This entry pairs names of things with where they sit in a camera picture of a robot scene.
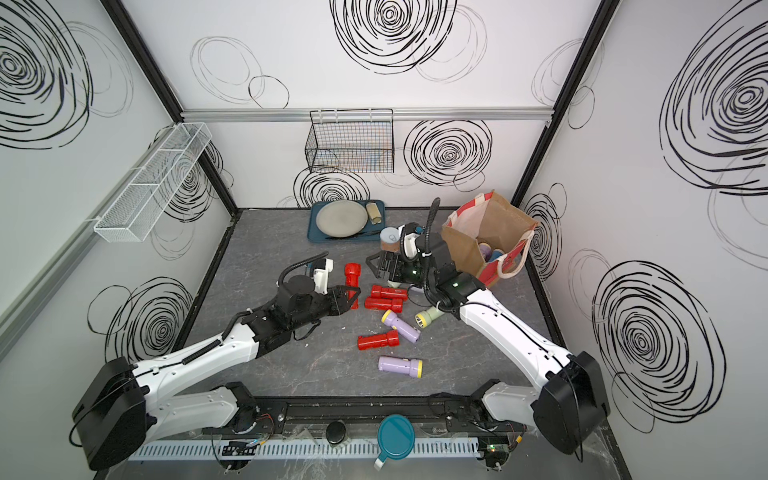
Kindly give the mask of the red flashlight diagonal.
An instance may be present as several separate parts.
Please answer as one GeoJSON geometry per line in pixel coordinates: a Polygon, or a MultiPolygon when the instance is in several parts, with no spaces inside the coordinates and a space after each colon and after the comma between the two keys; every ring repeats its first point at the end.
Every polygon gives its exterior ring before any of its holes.
{"type": "MultiPolygon", "coordinates": [[[[345,284],[347,286],[359,287],[359,279],[361,275],[361,265],[358,263],[347,263],[344,266],[345,284]]],[[[356,310],[359,308],[358,298],[348,299],[350,302],[350,308],[356,310]]]]}

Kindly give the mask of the red flashlight top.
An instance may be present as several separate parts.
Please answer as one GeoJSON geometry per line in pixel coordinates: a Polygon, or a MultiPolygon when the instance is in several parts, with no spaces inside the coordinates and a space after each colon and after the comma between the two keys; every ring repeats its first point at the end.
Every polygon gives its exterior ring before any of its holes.
{"type": "Polygon", "coordinates": [[[389,300],[401,300],[405,301],[409,298],[408,291],[406,289],[384,287],[380,285],[373,285],[371,288],[371,296],[373,298],[383,298],[389,300]]]}

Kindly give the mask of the brown jute tote bag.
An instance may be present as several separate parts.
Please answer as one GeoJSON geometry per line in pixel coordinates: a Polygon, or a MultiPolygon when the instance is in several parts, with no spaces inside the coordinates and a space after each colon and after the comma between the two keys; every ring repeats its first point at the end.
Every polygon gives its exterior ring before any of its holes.
{"type": "Polygon", "coordinates": [[[459,271],[492,287],[521,272],[538,225],[538,221],[492,191],[453,212],[442,226],[441,237],[459,271]],[[478,248],[480,243],[500,249],[504,255],[489,263],[478,248]]]}

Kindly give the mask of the blue flashlight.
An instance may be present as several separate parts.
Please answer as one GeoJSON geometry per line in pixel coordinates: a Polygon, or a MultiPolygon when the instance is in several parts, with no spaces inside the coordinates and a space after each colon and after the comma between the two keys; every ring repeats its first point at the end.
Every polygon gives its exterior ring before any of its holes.
{"type": "Polygon", "coordinates": [[[488,258],[488,262],[491,263],[493,261],[496,261],[499,257],[503,256],[504,252],[500,249],[494,249],[488,258]]]}

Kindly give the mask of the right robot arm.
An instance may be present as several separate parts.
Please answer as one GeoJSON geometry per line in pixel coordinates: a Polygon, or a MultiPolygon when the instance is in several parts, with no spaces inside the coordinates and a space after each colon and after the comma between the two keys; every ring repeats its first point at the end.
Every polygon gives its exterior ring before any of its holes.
{"type": "Polygon", "coordinates": [[[560,452],[578,453],[610,414],[598,362],[544,338],[478,278],[458,271],[447,244],[429,229],[408,223],[379,235],[383,247],[366,263],[376,278],[422,291],[429,307],[420,325],[429,316],[451,315],[481,333],[528,379],[527,388],[497,382],[484,390],[480,400],[490,417],[532,426],[560,452]]]}

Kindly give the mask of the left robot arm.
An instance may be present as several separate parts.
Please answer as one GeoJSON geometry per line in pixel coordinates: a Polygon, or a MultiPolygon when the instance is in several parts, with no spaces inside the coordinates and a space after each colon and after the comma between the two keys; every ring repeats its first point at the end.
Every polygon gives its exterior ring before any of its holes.
{"type": "Polygon", "coordinates": [[[224,331],[170,354],[104,364],[72,413],[76,446],[90,470],[108,470],[145,443],[188,430],[223,427],[247,401],[224,386],[202,394],[185,389],[287,343],[296,330],[351,310],[356,286],[328,286],[309,276],[280,278],[267,303],[236,313],[224,331]]]}

